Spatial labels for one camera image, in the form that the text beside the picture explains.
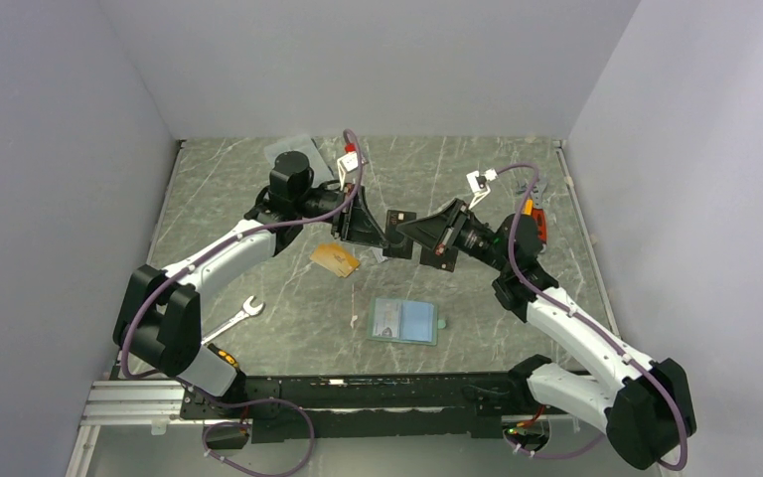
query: orange object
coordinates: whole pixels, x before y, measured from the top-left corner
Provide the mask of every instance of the orange object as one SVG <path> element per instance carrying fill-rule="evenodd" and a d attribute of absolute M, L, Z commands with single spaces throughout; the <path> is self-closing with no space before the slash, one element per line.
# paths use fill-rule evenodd
<path fill-rule="evenodd" d="M 542 243 L 547 243 L 548 229 L 545 226 L 545 211 L 543 209 L 532 209 L 530 215 L 534 219 L 534 222 L 536 222 L 536 231 L 539 240 Z"/>
<path fill-rule="evenodd" d="M 227 353 L 224 350 L 218 350 L 218 356 L 223 358 L 224 361 L 231 364 L 234 368 L 238 368 L 238 361 L 236 361 L 230 353 Z"/>
<path fill-rule="evenodd" d="M 350 276 L 361 264 L 357 258 L 336 243 L 323 243 L 311 254 L 311 261 L 341 278 Z"/>
<path fill-rule="evenodd" d="M 526 428 L 531 427 L 534 425 L 537 419 L 542 415 L 542 413 L 545 412 L 545 406 L 543 404 L 539 405 L 539 409 L 536 410 L 536 414 L 534 414 L 534 417 L 532 417 L 529 420 L 523 420 L 522 422 L 516 424 L 517 427 Z"/>

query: silver wrench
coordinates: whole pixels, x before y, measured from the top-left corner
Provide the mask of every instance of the silver wrench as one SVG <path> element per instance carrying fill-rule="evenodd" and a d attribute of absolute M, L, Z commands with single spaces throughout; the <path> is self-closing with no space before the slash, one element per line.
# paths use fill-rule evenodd
<path fill-rule="evenodd" d="M 255 299 L 255 296 L 250 296 L 249 298 L 247 298 L 247 301 L 245 301 L 244 304 L 241 306 L 241 311 L 235 314 L 235 316 L 229 318 L 227 321 L 224 322 L 224 324 L 222 324 L 218 328 L 207 333 L 206 336 L 203 337 L 203 340 L 201 340 L 200 344 L 205 345 L 209 343 L 210 341 L 218 338 L 219 335 L 224 333 L 224 331 L 235 326 L 241 321 L 249 318 L 250 316 L 256 316 L 258 314 L 261 314 L 261 310 L 264 309 L 264 303 L 259 303 L 258 306 L 252 306 L 252 300 L 254 299 Z"/>

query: small package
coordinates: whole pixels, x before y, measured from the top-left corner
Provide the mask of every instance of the small package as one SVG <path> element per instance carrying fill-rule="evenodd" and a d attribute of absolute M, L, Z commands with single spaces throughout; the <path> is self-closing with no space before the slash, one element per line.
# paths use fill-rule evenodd
<path fill-rule="evenodd" d="M 437 306 L 433 303 L 374 298 L 369 323 L 371 340 L 437 344 Z"/>

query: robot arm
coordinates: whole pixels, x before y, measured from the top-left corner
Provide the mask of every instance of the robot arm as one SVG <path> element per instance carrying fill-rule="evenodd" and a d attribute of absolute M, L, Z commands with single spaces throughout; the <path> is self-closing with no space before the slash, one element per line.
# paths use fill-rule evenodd
<path fill-rule="evenodd" d="M 130 325 L 143 304 L 151 301 L 149 297 L 169 277 L 181 275 L 147 308 L 133 332 L 130 351 L 166 376 L 197 386 L 223 402 L 245 401 L 246 375 L 237 361 L 214 344 L 201 344 L 201 310 L 235 278 L 282 252 L 302 231 L 302 225 L 245 233 L 263 225 L 333 213 L 356 187 L 347 184 L 342 190 L 334 187 L 337 184 L 324 183 L 312 188 L 313 179 L 304 154 L 280 155 L 269 185 L 231 231 L 164 269 L 150 265 L 137 269 L 130 277 L 113 331 L 115 344 L 123 347 Z M 391 246 L 366 206 L 363 187 L 326 222 L 332 225 L 333 236 L 343 241 Z"/>
<path fill-rule="evenodd" d="M 524 215 L 518 218 L 513 240 L 515 265 L 541 293 L 522 284 L 508 253 L 515 216 L 508 215 L 492 231 L 456 199 L 437 214 L 399 224 L 396 230 L 438 255 L 453 246 L 499 270 L 493 289 L 502 306 L 554 339 L 593 378 L 569 373 L 544 356 L 532 356 L 510 371 L 517 387 L 515 399 L 552 405 L 577 416 L 605 433 L 631 465 L 647 468 L 675 448 L 680 436 L 666 397 L 646 374 L 673 398 L 687 435 L 692 435 L 696 425 L 686 372 L 671 359 L 654 361 L 594 320 L 583 320 L 589 315 L 539 265 L 542 242 L 534 219 Z"/>

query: marble surface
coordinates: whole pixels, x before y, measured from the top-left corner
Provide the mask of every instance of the marble surface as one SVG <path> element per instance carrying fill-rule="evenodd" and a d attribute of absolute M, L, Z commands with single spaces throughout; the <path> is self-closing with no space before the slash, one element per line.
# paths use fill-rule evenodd
<path fill-rule="evenodd" d="M 161 267 L 178 261 L 231 229 L 266 185 L 270 166 L 263 148 L 276 140 L 186 141 L 150 263 Z M 335 169 L 343 141 L 315 141 Z M 537 163 L 548 182 L 543 200 L 548 249 L 540 262 L 584 309 L 607 323 L 578 218 L 548 138 L 367 137 L 362 145 L 371 161 L 365 177 L 367 198 L 382 226 L 388 208 L 424 217 L 455 197 L 468 200 L 465 175 L 475 169 Z M 493 193 L 475 209 L 478 218 L 493 227 L 500 223 L 517 205 L 517 181 L 526 176 L 515 170 L 491 183 Z M 318 244 L 331 241 L 330 226 L 306 227 L 291 247 L 239 277 L 205 305 L 203 327 L 209 330 L 240 309 L 250 295 L 266 303 L 261 315 L 216 340 L 248 374 L 503 371 L 536 353 L 569 369 L 578 367 L 551 339 L 501 307 L 491 287 L 497 272 L 481 262 L 460 254 L 457 269 L 449 273 L 419 265 L 418 245 L 411 261 L 377 263 L 369 248 L 344 244 L 362 264 L 351 276 L 339 278 L 309 259 Z M 439 331 L 436 346 L 370 341 L 367 327 L 374 297 L 435 303 L 447 328 Z M 359 317 L 354 328 L 353 310 Z"/>

